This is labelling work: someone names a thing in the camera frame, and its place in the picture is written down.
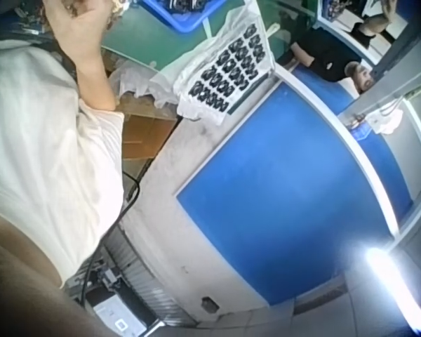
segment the black shirt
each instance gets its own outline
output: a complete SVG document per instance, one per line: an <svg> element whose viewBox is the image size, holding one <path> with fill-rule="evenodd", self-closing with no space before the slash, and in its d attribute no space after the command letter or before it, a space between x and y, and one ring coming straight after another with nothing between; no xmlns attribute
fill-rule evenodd
<svg viewBox="0 0 421 337"><path fill-rule="evenodd" d="M360 22L356 23L350 34L362 46L368 48L373 37L360 32L360 25ZM297 43L315 58L309 69L329 82L346 78L345 68L348 63L361 62L361 57L350 47L322 28L309 30Z"/></svg>

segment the blue tray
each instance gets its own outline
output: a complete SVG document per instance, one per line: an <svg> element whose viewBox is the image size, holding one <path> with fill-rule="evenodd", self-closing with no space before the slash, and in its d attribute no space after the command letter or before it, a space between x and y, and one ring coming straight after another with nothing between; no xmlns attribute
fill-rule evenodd
<svg viewBox="0 0 421 337"><path fill-rule="evenodd" d="M211 0L206 4L202 12L186 14L171 14L158 0L143 0L143 2L177 31L180 33L188 33L197 28L204 19L221 7L226 0Z"/></svg>

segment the person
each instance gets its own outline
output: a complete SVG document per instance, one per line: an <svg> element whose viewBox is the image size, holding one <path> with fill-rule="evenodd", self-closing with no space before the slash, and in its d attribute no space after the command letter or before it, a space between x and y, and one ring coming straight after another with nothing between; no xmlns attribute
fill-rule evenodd
<svg viewBox="0 0 421 337"><path fill-rule="evenodd" d="M49 52L0 41L0 336L114 336L60 290L123 204L124 116L100 48L112 0L75 18L44 6L77 84Z"/></svg>
<svg viewBox="0 0 421 337"><path fill-rule="evenodd" d="M397 0L382 0L382 13L354 25L351 36L368 48L371 40L383 32L396 13ZM374 80L361 57L331 33L322 28L311 29L291 45L290 53L279 60L286 65L294 57L305 67L329 82L350 77L359 93L367 91Z"/></svg>

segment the black cable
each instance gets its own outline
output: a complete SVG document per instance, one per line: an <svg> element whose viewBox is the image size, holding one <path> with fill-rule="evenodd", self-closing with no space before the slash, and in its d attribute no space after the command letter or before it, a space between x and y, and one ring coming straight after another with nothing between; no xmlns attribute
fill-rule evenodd
<svg viewBox="0 0 421 337"><path fill-rule="evenodd" d="M129 196L128 204L123 209L123 211L119 214L119 216L114 221L112 226L108 229L106 234L103 235L100 242L98 243L97 248L92 253L91 260L89 261L89 264L86 269L86 273L84 275L83 286L81 288L80 304L83 308L86 306L87 283L89 282L89 279L91 278L93 263L95 262L95 259L97 258L98 253L100 252L101 248L105 244L108 237L111 235L112 231L119 225L121 219L123 219L123 217L128 213L129 209L134 206L140 194L140 185L139 185L138 180L135 179L133 176L129 175L128 173L126 173L125 171L123 172L123 174L127 176L128 178L130 178L134 182L134 185L132 186L128 195Z"/></svg>

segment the white cloth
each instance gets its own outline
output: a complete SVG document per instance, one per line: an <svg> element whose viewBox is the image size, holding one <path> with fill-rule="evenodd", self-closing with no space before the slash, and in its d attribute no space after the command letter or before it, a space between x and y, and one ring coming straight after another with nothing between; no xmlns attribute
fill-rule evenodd
<svg viewBox="0 0 421 337"><path fill-rule="evenodd" d="M121 210L122 128L123 114L79 99L49 53L0 44L0 216L47 255L63 282Z"/></svg>
<svg viewBox="0 0 421 337"><path fill-rule="evenodd" d="M391 135L401 125L403 117L403 110L399 109L401 101L401 98L393 100L366 115L365 120L375 133Z"/></svg>

